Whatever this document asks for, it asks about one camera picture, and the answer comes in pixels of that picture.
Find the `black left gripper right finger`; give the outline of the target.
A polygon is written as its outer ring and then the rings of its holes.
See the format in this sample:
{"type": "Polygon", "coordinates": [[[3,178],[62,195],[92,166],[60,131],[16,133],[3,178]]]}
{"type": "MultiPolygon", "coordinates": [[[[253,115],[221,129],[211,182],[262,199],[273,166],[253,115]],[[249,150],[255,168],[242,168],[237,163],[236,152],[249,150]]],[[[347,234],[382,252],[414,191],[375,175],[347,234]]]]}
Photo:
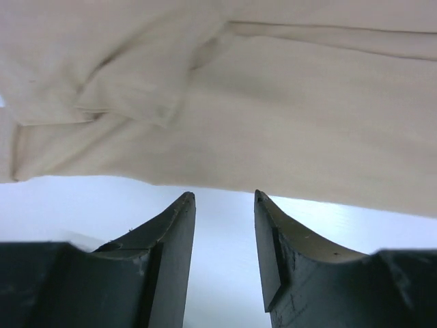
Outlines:
{"type": "Polygon", "coordinates": [[[405,327],[386,263],[342,247],[255,192],[264,309],[273,327],[405,327]]]}

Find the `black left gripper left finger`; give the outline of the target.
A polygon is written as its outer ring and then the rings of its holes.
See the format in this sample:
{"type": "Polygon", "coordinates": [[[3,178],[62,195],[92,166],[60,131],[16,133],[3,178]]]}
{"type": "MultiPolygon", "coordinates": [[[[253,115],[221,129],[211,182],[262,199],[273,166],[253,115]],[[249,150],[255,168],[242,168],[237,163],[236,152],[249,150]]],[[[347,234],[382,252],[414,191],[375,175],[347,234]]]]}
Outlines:
{"type": "Polygon", "coordinates": [[[186,192],[96,251],[70,249],[51,297],[51,326],[181,327],[195,212],[186,192]]]}

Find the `beige t-shirt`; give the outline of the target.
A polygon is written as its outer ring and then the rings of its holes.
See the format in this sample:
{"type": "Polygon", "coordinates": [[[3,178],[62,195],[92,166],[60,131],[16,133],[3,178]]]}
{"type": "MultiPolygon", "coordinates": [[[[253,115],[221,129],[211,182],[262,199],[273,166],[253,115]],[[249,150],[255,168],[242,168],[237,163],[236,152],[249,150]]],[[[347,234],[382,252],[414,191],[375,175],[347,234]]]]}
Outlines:
{"type": "Polygon", "coordinates": [[[1,181],[436,215],[435,1],[2,1],[1,181]]]}

